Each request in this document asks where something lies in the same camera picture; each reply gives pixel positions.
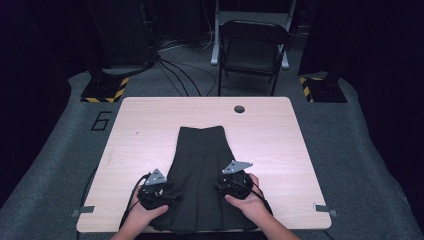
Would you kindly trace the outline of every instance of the table top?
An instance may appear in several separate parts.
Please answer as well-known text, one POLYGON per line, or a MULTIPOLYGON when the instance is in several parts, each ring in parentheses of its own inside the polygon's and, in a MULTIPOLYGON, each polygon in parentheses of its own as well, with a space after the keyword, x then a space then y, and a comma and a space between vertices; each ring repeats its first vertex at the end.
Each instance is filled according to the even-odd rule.
POLYGON ((285 97, 129 97, 122 102, 81 213, 79 232, 116 232, 137 180, 166 176, 180 127, 223 126, 237 161, 252 162, 274 216, 289 229, 326 229, 328 213, 293 107, 285 97), (235 112, 243 106, 243 113, 235 112))

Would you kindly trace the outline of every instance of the dark background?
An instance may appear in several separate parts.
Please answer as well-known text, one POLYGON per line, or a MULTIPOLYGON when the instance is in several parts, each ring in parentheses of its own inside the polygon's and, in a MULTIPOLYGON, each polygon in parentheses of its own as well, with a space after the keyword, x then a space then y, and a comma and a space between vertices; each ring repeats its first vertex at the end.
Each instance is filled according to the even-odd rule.
MULTIPOLYGON (((189 32, 195 34, 200 28, 201 35, 205 32, 205 19, 198 21, 204 17, 199 14, 201 5, 191 1, 192 10, 185 18, 199 25, 189 32)), ((206 7, 207 12, 213 13, 213 3, 206 1, 206 7)), ((87 70, 87 56, 96 66, 110 67, 104 42, 87 9, 84 1, 0 3, 2 205, 37 157, 66 107, 70 95, 67 80, 87 70)), ((422 9, 417 0, 321 1, 299 69, 299 74, 330 71, 334 70, 336 60, 346 63, 336 69, 358 92, 371 139, 402 185, 421 229, 422 9)), ((169 15, 171 19, 162 17, 162 25, 172 18, 179 19, 178 12, 182 13, 169 15)), ((140 16, 133 17, 139 21, 140 16)))

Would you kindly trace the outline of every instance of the cable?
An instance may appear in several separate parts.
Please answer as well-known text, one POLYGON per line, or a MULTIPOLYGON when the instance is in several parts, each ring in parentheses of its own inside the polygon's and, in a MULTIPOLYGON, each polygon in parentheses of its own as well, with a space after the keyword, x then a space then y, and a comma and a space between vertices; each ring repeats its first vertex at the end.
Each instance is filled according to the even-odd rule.
MULTIPOLYGON (((97 168, 98 168, 98 167, 99 167, 99 166, 97 165, 97 166, 94 168, 94 170, 93 170, 93 171, 91 172, 91 174, 90 174, 90 177, 89 177, 89 178, 88 178, 88 180, 87 180, 87 183, 85 184, 84 192, 82 193, 81 200, 80 200, 80 208, 84 206, 84 200, 85 200, 85 198, 86 198, 86 196, 87 196, 88 186, 90 185, 91 181, 93 180, 94 174, 97 172, 97 168)), ((76 239, 77 239, 77 240, 79 239, 79 232, 78 232, 78 230, 77 230, 77 236, 76 236, 76 239)))
MULTIPOLYGON (((100 28, 100 25, 99 25, 96 17, 94 16, 94 14, 92 12, 92 6, 89 3, 89 1, 84 1, 84 5, 87 8, 87 10, 90 12, 91 18, 93 19, 94 24, 96 25, 97 31, 103 36, 103 39, 105 40, 105 42, 107 43, 107 45, 109 46, 109 48, 112 50, 113 54, 118 58, 118 60, 120 61, 120 63, 122 65, 125 65, 124 62, 122 61, 122 58, 118 55, 118 53, 113 48, 112 44, 109 42, 108 38, 106 37, 106 35, 102 31, 102 29, 100 28)), ((114 76, 114 77, 127 78, 127 77, 134 76, 136 74, 140 74, 140 73, 146 71, 147 69, 149 69, 150 67, 152 67, 153 64, 154 64, 154 61, 152 59, 151 61, 148 61, 148 63, 145 66, 143 66, 141 69, 130 71, 130 72, 126 72, 126 73, 121 73, 121 74, 109 74, 109 73, 106 73, 106 75, 110 75, 110 76, 114 76)))
POLYGON ((183 89, 184 89, 184 91, 185 91, 185 93, 186 93, 186 95, 188 97, 189 95, 188 95, 187 89, 185 88, 184 83, 181 81, 180 77, 178 77, 178 75, 174 71, 172 71, 167 66, 165 66, 165 64, 160 60, 160 58, 158 59, 158 63, 159 64, 162 64, 162 66, 164 68, 166 68, 168 71, 170 71, 172 74, 174 74, 174 76, 178 79, 178 81, 180 82, 181 86, 183 87, 183 89))
POLYGON ((322 231, 325 233, 325 235, 327 235, 329 239, 334 240, 334 238, 326 230, 322 230, 322 231))
POLYGON ((216 78, 215 78, 215 76, 214 76, 212 73, 210 73, 210 72, 208 72, 208 71, 206 71, 206 70, 204 70, 204 69, 201 69, 201 68, 198 68, 198 67, 192 66, 192 65, 190 65, 190 64, 185 64, 185 63, 180 63, 180 62, 175 62, 175 61, 170 61, 170 60, 167 60, 167 61, 168 61, 168 62, 175 63, 175 64, 180 64, 180 65, 184 65, 184 66, 192 67, 192 68, 194 68, 194 69, 198 69, 198 70, 200 70, 200 71, 203 71, 203 72, 205 72, 205 73, 209 74, 209 75, 213 78, 213 85, 212 85, 211 89, 209 90, 209 92, 206 94, 206 96, 209 96, 209 94, 210 94, 210 93, 212 92, 212 90, 215 88, 215 85, 216 85, 216 78))
POLYGON ((262 192, 262 190, 259 188, 259 186, 258 185, 256 185, 256 183, 254 183, 253 181, 252 181, 252 183, 253 183, 253 185, 255 185, 258 189, 259 189, 259 192, 261 192, 261 194, 262 194, 262 196, 264 195, 264 192, 262 192))
POLYGON ((191 77, 190 77, 190 76, 188 76, 186 72, 184 72, 184 71, 183 71, 180 67, 176 66, 175 64, 171 63, 170 61, 167 61, 167 60, 165 60, 165 59, 162 59, 160 56, 159 56, 159 59, 160 59, 161 61, 164 61, 164 62, 166 62, 166 63, 168 63, 168 64, 172 65, 172 66, 173 66, 173 67, 175 67, 176 69, 180 70, 180 72, 182 72, 182 73, 183 73, 183 74, 184 74, 184 75, 185 75, 185 76, 186 76, 186 77, 190 80, 190 82, 193 84, 193 86, 196 88, 197 93, 199 94, 199 97, 201 97, 201 96, 202 96, 202 94, 200 94, 199 88, 197 88, 196 83, 194 83, 193 79, 191 79, 191 77))
POLYGON ((160 44, 158 52, 163 51, 164 48, 166 50, 166 48, 175 47, 175 46, 177 46, 177 44, 179 42, 181 42, 181 41, 180 40, 163 40, 162 43, 160 44))
POLYGON ((202 0, 202 8, 203 8, 203 13, 205 14, 206 22, 208 23, 209 33, 210 33, 210 36, 211 37, 209 39, 209 43, 204 48, 195 48, 195 49, 200 50, 200 51, 205 50, 206 48, 208 48, 211 45, 212 40, 213 40, 212 27, 211 27, 211 23, 209 22, 208 15, 206 13, 206 8, 205 8, 205 2, 204 2, 204 0, 202 0))
POLYGON ((127 207, 125 208, 126 210, 130 211, 130 210, 131 210, 131 209, 135 206, 135 204, 134 204, 134 205, 130 208, 131 201, 132 201, 132 198, 134 197, 135 190, 137 190, 137 187, 138 187, 138 185, 140 184, 140 182, 141 182, 143 179, 147 179, 149 176, 150 176, 149 174, 146 174, 146 175, 143 175, 140 179, 138 179, 137 183, 135 184, 135 186, 134 186, 134 188, 133 188, 133 190, 132 190, 132 192, 131 192, 131 196, 130 196, 130 199, 128 200, 127 207))
POLYGON ((171 80, 171 78, 168 76, 168 74, 166 74, 165 70, 163 70, 161 63, 158 64, 160 70, 162 70, 163 74, 165 74, 166 78, 168 78, 168 80, 171 82, 172 86, 174 86, 175 90, 177 90, 178 94, 180 94, 180 96, 182 97, 183 95, 181 94, 181 92, 177 89, 177 86, 175 86, 175 83, 171 80))
MULTIPOLYGON (((236 181, 234 181, 234 180, 230 180, 230 182, 231 183, 235 183, 235 184, 237 184, 237 185, 239 185, 240 187, 242 187, 242 188, 244 188, 244 189, 246 189, 247 191, 249 191, 249 192, 251 192, 251 193, 253 193, 253 194, 255 194, 259 199, 261 199, 262 200, 262 202, 264 203, 264 204, 266 204, 266 200, 265 200, 265 198, 264 197, 262 197, 259 193, 257 193, 257 192, 255 192, 253 189, 250 189, 250 188, 248 188, 248 187, 246 187, 245 185, 243 185, 243 184, 241 184, 241 183, 239 183, 239 182, 236 182, 236 181)), ((259 191, 262 193, 262 190, 258 187, 258 185, 256 185, 255 184, 255 186, 259 189, 259 191)))
POLYGON ((131 207, 130 207, 130 209, 128 210, 128 211, 131 211, 134 207, 135 207, 135 205, 137 205, 137 203, 139 203, 140 202, 140 200, 138 200, 137 202, 135 202, 131 207))
POLYGON ((168 51, 168 50, 171 50, 171 49, 174 49, 174 48, 179 48, 179 47, 191 47, 191 46, 193 46, 193 45, 189 45, 189 44, 175 45, 175 46, 172 46, 172 47, 169 47, 169 48, 161 49, 158 52, 164 52, 164 51, 168 51))

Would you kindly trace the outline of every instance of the black cloth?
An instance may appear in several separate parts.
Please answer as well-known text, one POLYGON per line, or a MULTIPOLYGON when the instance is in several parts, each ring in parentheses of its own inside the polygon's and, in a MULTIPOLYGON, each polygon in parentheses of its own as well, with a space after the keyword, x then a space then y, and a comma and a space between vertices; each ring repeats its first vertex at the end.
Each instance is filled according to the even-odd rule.
POLYGON ((217 192, 222 169, 235 160, 222 126, 181 127, 163 194, 180 194, 169 210, 151 222, 156 230, 174 233, 255 229, 257 226, 217 192))
POLYGON ((419 0, 320 1, 299 75, 336 72, 355 88, 370 138, 424 232, 423 7, 419 0))

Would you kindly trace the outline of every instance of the black chair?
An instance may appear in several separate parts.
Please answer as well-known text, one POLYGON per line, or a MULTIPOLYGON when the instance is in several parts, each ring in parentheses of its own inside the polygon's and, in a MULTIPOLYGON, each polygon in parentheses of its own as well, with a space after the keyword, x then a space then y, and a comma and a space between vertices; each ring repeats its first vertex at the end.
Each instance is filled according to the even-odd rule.
POLYGON ((277 24, 232 20, 220 27, 218 96, 221 96, 222 71, 269 77, 274 96, 281 62, 290 39, 277 24))

